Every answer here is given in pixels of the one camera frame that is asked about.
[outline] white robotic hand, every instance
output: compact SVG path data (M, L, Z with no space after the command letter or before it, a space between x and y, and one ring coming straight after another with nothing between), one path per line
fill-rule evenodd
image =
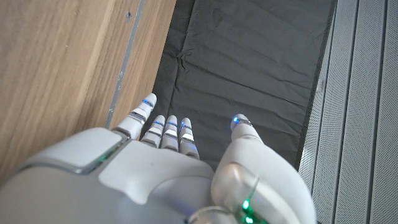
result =
M151 98L148 96L140 105L143 111L154 104ZM163 116L156 117L141 141L199 159L190 120L182 120L179 135L175 116L164 121ZM237 114L232 119L231 131L232 142L211 185L211 198L220 207L197 211L190 223L231 223L234 219L246 223L315 223L311 196L296 170L264 145L245 115Z
M188 118L178 127L159 115L136 140L155 104L150 94L112 131L88 129L31 157L0 187L0 223L315 223L303 180L247 117L232 118L214 173Z

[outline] gray metal panel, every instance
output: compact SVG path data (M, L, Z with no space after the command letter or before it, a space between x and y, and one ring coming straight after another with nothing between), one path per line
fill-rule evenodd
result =
M303 154L300 161L300 168L298 170L298 173L304 180L310 192L312 192L313 175L315 172L315 161L317 157L320 121L322 117L323 99L325 96L326 80L329 67L330 42L333 36L333 26L334 19L332 20L328 41L326 42L325 54L323 56L322 67L319 74L317 91L315 92L313 100L311 117L308 123Z
M313 185L317 218L323 224L334 219L356 10L357 1L338 1Z
M398 223L398 1L387 3L370 223Z
M385 0L360 0L335 223L366 223L378 110Z

